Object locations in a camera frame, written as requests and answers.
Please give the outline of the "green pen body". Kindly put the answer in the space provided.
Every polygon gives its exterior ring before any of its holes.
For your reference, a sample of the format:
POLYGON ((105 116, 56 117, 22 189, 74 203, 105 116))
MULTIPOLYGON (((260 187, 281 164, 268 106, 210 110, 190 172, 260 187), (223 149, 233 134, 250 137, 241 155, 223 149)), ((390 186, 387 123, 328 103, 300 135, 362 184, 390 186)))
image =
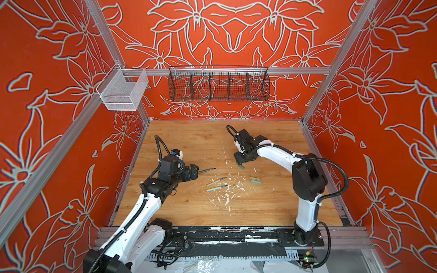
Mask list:
POLYGON ((207 168, 207 169, 204 169, 204 170, 199 171, 198 174, 204 174, 204 173, 206 173, 206 172, 213 171, 213 170, 215 170, 215 169, 216 169, 215 167, 213 167, 213 168, 207 168))

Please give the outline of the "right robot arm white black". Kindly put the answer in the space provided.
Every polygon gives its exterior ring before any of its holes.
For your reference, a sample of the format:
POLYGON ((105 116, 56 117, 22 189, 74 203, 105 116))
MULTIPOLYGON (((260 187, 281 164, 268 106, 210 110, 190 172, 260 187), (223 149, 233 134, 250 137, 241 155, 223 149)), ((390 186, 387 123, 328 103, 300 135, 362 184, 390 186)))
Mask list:
POLYGON ((308 245, 316 234, 319 199, 327 185, 320 162, 315 160, 314 154, 303 155, 289 151, 265 136, 253 137, 245 129, 237 131, 231 125, 226 129, 238 149, 234 153, 237 165, 242 166, 263 157, 292 174, 292 188, 299 198, 298 215, 294 222, 294 241, 299 246, 308 245))

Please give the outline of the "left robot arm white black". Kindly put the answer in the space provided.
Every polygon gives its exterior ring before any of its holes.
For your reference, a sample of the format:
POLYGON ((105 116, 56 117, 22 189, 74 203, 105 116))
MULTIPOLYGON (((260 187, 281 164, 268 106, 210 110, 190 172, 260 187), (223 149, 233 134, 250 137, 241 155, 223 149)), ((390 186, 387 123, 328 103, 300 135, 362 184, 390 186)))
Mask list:
POLYGON ((151 253, 177 258, 181 251, 158 251, 174 239, 171 222, 153 216, 180 183, 199 177, 199 167, 187 166, 180 155, 166 155, 140 184, 141 194, 121 226, 98 250, 90 250, 83 260, 85 273, 135 273, 151 253))

